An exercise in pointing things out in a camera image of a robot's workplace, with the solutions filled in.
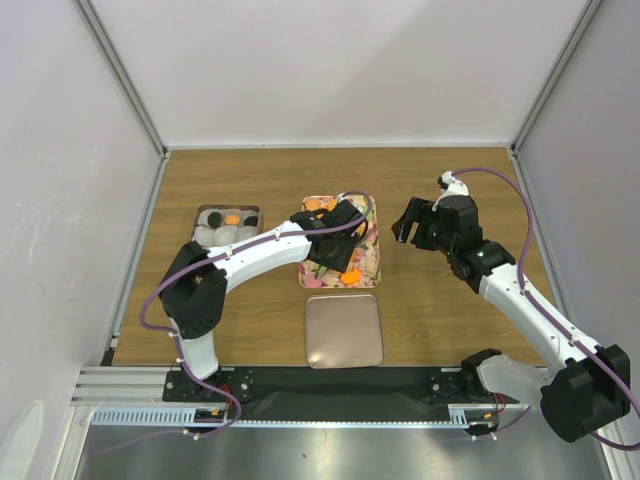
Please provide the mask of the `black round cookie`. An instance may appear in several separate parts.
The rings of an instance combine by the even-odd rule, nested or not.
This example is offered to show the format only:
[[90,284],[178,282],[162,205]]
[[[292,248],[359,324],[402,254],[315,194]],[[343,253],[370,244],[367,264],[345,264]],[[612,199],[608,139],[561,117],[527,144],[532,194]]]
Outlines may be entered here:
[[259,223],[259,216],[258,215],[251,215],[251,216],[247,216],[244,219],[243,225],[244,226],[251,226],[251,227],[256,227]]
[[225,216],[219,211],[212,211],[207,216],[207,224],[210,228],[219,228],[224,224]]

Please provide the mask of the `orange cookie small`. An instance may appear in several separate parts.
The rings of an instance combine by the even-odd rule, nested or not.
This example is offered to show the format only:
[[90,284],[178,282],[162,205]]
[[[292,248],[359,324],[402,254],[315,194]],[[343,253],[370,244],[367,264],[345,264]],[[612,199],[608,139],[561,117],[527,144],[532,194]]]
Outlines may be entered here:
[[239,215],[227,215],[225,217],[225,224],[226,225],[233,225],[233,226],[237,226],[241,223],[241,217]]

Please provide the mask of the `metal serving tongs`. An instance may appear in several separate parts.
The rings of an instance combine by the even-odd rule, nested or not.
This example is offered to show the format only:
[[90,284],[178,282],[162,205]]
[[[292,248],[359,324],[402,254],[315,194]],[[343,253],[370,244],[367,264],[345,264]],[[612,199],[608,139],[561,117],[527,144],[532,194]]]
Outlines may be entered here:
[[357,229],[353,232],[352,240],[354,243],[354,247],[358,248],[361,244],[363,244],[369,235],[369,222],[364,220]]

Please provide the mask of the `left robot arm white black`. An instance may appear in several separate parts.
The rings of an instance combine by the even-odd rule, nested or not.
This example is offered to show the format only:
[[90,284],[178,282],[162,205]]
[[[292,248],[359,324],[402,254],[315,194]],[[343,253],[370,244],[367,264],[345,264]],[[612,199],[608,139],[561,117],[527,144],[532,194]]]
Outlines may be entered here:
[[189,393],[209,400],[219,391],[213,333],[226,295],[259,275],[304,261],[344,273],[370,209],[360,211],[343,199],[331,210],[298,212],[272,230],[228,246],[205,249],[192,241],[180,249],[158,298],[177,338]]

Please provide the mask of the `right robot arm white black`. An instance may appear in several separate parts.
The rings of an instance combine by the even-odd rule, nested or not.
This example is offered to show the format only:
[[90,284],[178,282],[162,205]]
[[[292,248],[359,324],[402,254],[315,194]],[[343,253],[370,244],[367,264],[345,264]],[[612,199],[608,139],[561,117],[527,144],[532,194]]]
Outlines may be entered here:
[[467,399],[482,402],[494,392],[505,394],[540,411],[570,443],[639,409],[628,355],[575,327],[528,282],[503,246],[484,238],[470,196],[435,202],[414,197],[392,232],[399,243],[443,253],[453,274],[505,315],[543,361],[536,368],[483,351],[460,377]]

